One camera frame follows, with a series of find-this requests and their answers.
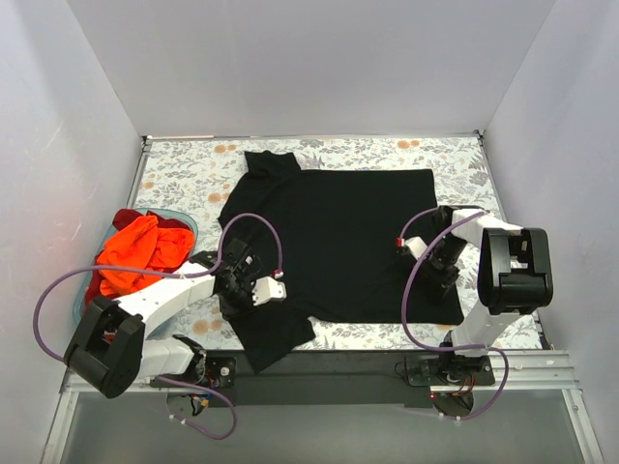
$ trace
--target floral mat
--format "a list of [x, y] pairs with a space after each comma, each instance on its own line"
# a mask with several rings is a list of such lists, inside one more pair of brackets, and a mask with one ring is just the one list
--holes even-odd
[[[244, 151], [295, 154], [303, 169], [390, 170], [431, 168], [439, 204], [479, 205], [500, 217], [496, 193], [475, 137], [368, 139], [245, 139], [156, 141], [146, 162], [135, 207], [166, 208], [192, 216], [198, 224], [196, 250], [217, 248], [217, 217], [241, 176]], [[477, 301], [479, 251], [468, 246], [460, 258], [457, 290], [464, 314]], [[311, 319], [316, 338], [302, 350], [411, 349], [399, 324], [342, 324]], [[424, 343], [438, 344], [450, 326], [411, 324]], [[207, 349], [242, 349], [210, 298], [182, 311], [157, 336], [185, 334]], [[541, 348], [531, 316], [512, 324], [495, 343], [512, 349]]]

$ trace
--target red cloth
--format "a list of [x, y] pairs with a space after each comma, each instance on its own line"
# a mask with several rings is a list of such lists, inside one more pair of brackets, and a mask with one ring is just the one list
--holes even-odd
[[[119, 210], [118, 213], [116, 213], [116, 216], [114, 216], [112, 225], [114, 226], [114, 228], [116, 228], [116, 230], [120, 232], [125, 227], [130, 225], [134, 220], [142, 216], [144, 215], [136, 210], [130, 210], [130, 209]], [[153, 213], [152, 211], [147, 212], [146, 216], [155, 216], [158, 220], [158, 227], [160, 229], [179, 228], [179, 229], [185, 229], [185, 230], [192, 230], [187, 224], [185, 224], [183, 221], [179, 219], [166, 219], [166, 218], [163, 218], [157, 215], [156, 213]], [[103, 252], [100, 252], [99, 254], [97, 254], [97, 256], [95, 257], [95, 263], [99, 262], [99, 258], [101, 257], [102, 253]], [[187, 256], [185, 256], [185, 258], [181, 261], [181, 264], [187, 261], [188, 258], [189, 258], [189, 253], [187, 253]], [[179, 267], [180, 265], [176, 267], [171, 267], [171, 268], [158, 268], [157, 271], [162, 271], [164, 273], [173, 273]], [[102, 294], [101, 292], [102, 283], [103, 283], [103, 275], [97, 271], [94, 271], [90, 279], [90, 284], [88, 285], [88, 288], [86, 289], [86, 294], [84, 295], [84, 301], [86, 305], [90, 304], [90, 302], [92, 302], [95, 297], [98, 297], [99, 295]], [[109, 298], [116, 298], [118, 296], [119, 295], [110, 295]]]
[[[153, 215], [137, 217], [103, 246], [97, 264], [126, 266], [148, 271], [180, 267], [193, 247], [193, 232], [187, 229], [160, 229]], [[161, 280], [157, 275], [120, 270], [100, 271], [104, 280], [101, 293], [107, 297], [130, 295]]]

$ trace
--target gray floor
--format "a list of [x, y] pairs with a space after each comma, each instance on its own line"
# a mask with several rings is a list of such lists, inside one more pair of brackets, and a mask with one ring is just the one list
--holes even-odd
[[[489, 395], [480, 391], [476, 401]], [[62, 462], [583, 462], [560, 391], [506, 391], [488, 413], [460, 425], [406, 414], [397, 405], [238, 409], [237, 432], [214, 442], [169, 420], [164, 393], [114, 400], [82, 393]], [[225, 409], [202, 416], [214, 431], [230, 424]]]

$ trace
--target white wall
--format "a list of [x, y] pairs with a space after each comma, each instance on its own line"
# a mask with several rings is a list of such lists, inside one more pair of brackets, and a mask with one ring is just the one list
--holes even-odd
[[[0, 461], [38, 463], [63, 365], [32, 335], [46, 285], [87, 264], [126, 201], [139, 137], [64, 0], [0, 0]], [[64, 353], [77, 280], [44, 307]]]
[[549, 234], [555, 296], [606, 462], [619, 462], [619, 2], [557, 0], [487, 130], [510, 221]]
[[487, 127], [554, 0], [69, 0], [140, 134]]

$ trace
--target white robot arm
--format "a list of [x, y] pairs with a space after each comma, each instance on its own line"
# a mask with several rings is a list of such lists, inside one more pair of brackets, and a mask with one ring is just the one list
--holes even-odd
[[[198, 253], [175, 274], [204, 272], [214, 256]], [[216, 293], [235, 303], [222, 309], [224, 318], [286, 296], [283, 282], [272, 276], [251, 279], [248, 269], [254, 255], [247, 245], [233, 240], [225, 256], [213, 275], [164, 278], [114, 301], [96, 298], [74, 333], [64, 356], [65, 364], [108, 398], [118, 396], [135, 379], [163, 374], [180, 375], [187, 381], [199, 379], [206, 361], [201, 346], [178, 335], [164, 340], [146, 338], [173, 315]]]
[[[439, 207], [433, 220], [437, 229], [444, 229], [482, 211], [476, 207]], [[420, 278], [435, 301], [440, 301], [456, 282], [456, 262], [466, 244], [480, 250], [480, 299], [446, 341], [453, 346], [490, 346], [517, 319], [550, 303], [547, 235], [542, 229], [523, 228], [489, 214], [462, 224], [443, 238], [422, 265]], [[420, 237], [400, 245], [415, 260], [427, 247]], [[477, 358], [487, 350], [458, 350], [456, 354]]]

